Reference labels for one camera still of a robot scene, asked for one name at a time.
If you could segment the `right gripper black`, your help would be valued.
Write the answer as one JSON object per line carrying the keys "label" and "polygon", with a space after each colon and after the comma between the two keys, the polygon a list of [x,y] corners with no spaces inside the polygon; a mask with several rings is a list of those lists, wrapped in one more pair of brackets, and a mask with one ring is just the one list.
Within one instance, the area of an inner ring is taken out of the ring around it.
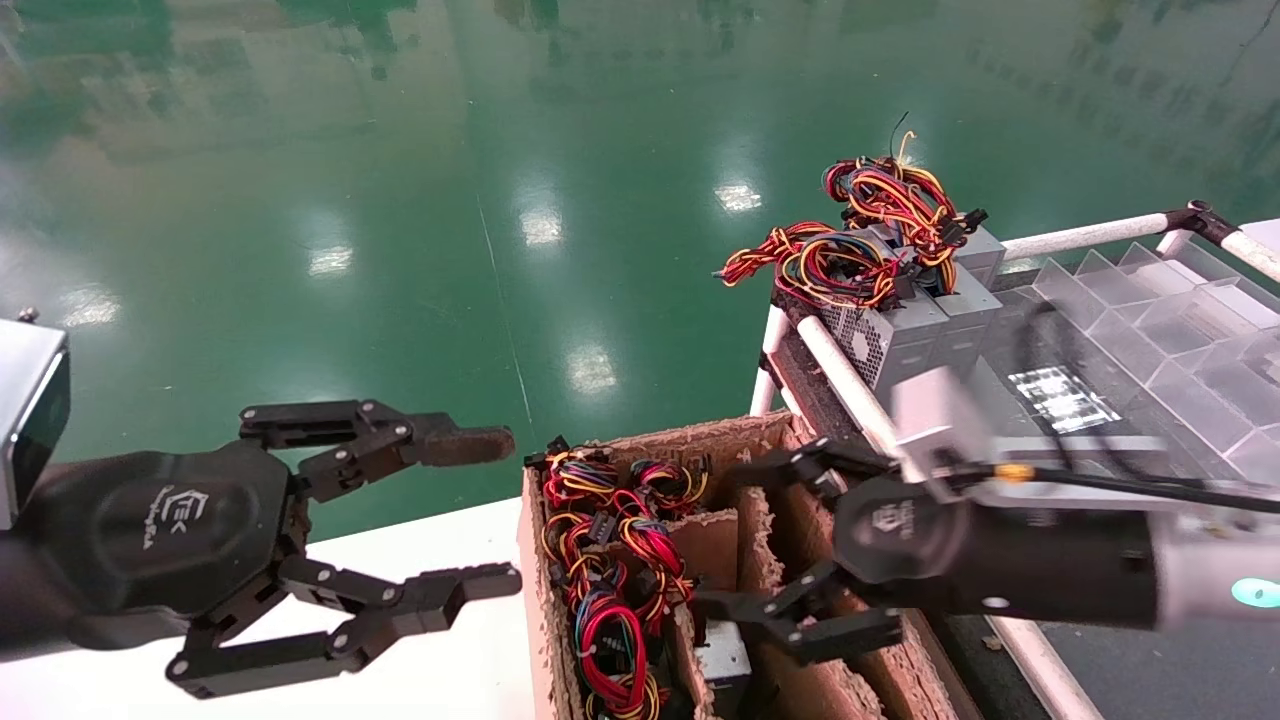
{"label": "right gripper black", "polygon": [[883,477],[896,470],[893,457],[859,439],[814,439],[737,464],[737,487],[799,486],[820,501],[847,492],[835,506],[838,565],[818,562],[769,594],[696,591],[696,614],[733,623],[745,641],[771,644],[801,665],[904,641],[897,609],[835,611],[836,594],[852,579],[867,602],[892,607],[1157,624],[1158,579],[1143,512],[1059,510],[1034,521],[1028,511],[972,500],[942,503],[923,486]]}

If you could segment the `left gripper brown-padded finger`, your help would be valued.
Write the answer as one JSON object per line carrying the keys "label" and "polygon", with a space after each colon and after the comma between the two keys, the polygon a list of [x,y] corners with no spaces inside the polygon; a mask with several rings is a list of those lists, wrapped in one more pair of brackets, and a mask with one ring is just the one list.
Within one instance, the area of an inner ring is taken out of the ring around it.
{"label": "left gripper brown-padded finger", "polygon": [[293,475],[314,501],[333,501],[415,465],[497,462],[515,451],[506,425],[458,427],[447,413],[408,414],[376,400],[259,405],[239,418],[241,438],[265,450],[321,450]]}

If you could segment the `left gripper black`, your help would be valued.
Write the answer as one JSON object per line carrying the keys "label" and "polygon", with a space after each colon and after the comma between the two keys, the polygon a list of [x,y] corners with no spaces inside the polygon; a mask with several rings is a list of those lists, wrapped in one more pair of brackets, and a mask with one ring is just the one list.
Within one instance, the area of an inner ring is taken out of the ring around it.
{"label": "left gripper black", "polygon": [[[250,443],[52,465],[26,505],[26,619],[196,621],[166,679],[211,700],[361,673],[403,638],[449,630],[466,603],[522,587],[508,562],[392,583],[282,561],[307,534],[291,470]],[[288,594],[347,620],[328,633],[223,646],[224,621],[252,625]]]}

